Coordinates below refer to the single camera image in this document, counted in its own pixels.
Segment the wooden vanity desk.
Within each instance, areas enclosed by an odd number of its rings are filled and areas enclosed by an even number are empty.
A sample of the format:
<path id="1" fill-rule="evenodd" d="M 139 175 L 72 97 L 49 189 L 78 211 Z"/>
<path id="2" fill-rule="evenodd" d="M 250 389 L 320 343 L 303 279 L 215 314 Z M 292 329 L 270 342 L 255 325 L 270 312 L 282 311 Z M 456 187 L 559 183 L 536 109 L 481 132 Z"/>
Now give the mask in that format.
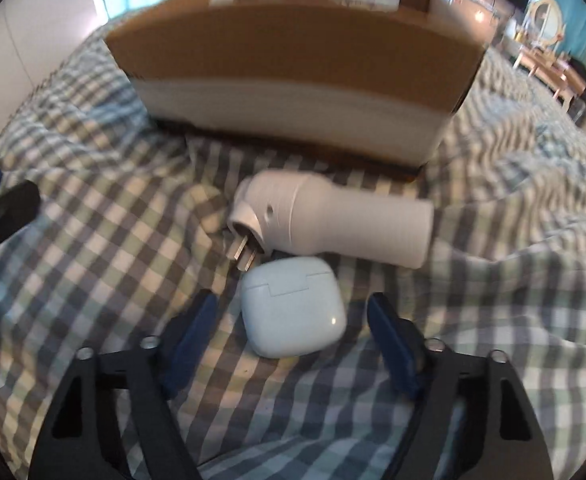
<path id="1" fill-rule="evenodd" d="M 513 67 L 525 68 L 529 78 L 537 78 L 545 84 L 551 90 L 553 99 L 561 103 L 565 113 L 586 92 L 585 79 L 570 63 L 548 55 L 543 50 L 521 47 Z"/>

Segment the checkered bed duvet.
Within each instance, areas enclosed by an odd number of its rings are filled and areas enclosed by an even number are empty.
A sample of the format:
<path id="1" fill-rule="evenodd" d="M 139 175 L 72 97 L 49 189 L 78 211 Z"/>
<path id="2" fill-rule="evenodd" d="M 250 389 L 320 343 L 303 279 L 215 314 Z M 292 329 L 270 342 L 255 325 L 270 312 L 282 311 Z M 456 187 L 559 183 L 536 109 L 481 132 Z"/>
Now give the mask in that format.
<path id="1" fill-rule="evenodd" d="M 586 137 L 488 53 L 413 182 L 197 134 L 150 118 L 95 32 L 0 130 L 2 189 L 37 217 L 0 245 L 0 452 L 30 472 L 71 362 L 152 346 L 202 290 L 217 330 L 171 411 L 206 479 L 378 479 L 412 404 L 367 323 L 384 295 L 453 351 L 512 363 L 555 478 L 586 463 Z M 339 255 L 228 258 L 241 182 L 317 174 L 433 205 L 417 270 Z"/>

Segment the brown cardboard box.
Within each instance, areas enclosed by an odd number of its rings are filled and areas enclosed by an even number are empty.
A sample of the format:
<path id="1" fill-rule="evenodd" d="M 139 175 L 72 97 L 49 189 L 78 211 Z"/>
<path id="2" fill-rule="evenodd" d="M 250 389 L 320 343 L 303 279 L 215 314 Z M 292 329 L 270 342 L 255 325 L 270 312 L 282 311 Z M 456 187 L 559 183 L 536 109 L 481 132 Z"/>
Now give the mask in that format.
<path id="1" fill-rule="evenodd" d="M 158 122 L 391 174 L 430 160 L 487 49 L 447 0 L 165 0 L 106 43 Z"/>

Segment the white earbuds case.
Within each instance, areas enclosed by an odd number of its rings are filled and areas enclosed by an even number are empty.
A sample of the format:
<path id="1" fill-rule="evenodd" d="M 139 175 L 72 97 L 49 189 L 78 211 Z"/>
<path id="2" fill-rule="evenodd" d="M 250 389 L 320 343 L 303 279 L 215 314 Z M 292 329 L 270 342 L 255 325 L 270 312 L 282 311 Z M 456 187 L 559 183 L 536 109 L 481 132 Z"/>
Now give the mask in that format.
<path id="1" fill-rule="evenodd" d="M 331 266 L 316 257 L 279 259 L 247 271 L 240 302 L 247 339 L 262 358 L 321 351 L 346 330 L 339 283 Z"/>

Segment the oval vanity mirror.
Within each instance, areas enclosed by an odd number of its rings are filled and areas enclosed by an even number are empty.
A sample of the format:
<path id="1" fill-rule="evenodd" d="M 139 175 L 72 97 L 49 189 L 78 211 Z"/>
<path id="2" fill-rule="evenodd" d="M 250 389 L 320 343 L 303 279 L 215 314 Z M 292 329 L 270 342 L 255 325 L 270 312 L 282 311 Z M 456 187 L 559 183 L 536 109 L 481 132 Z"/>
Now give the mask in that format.
<path id="1" fill-rule="evenodd" d="M 556 0 L 537 0 L 528 6 L 525 26 L 534 46 L 555 49 L 564 39 L 563 14 Z"/>

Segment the white plug charger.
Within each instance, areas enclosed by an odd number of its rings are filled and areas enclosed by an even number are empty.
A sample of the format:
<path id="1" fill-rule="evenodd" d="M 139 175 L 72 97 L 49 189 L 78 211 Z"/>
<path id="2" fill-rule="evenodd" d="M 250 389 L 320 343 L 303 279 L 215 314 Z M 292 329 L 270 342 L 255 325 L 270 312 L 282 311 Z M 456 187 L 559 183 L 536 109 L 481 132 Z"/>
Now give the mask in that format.
<path id="1" fill-rule="evenodd" d="M 235 191 L 228 226 L 265 256 L 329 252 L 418 269 L 434 214 L 429 200 L 348 188 L 314 172 L 265 170 Z"/>

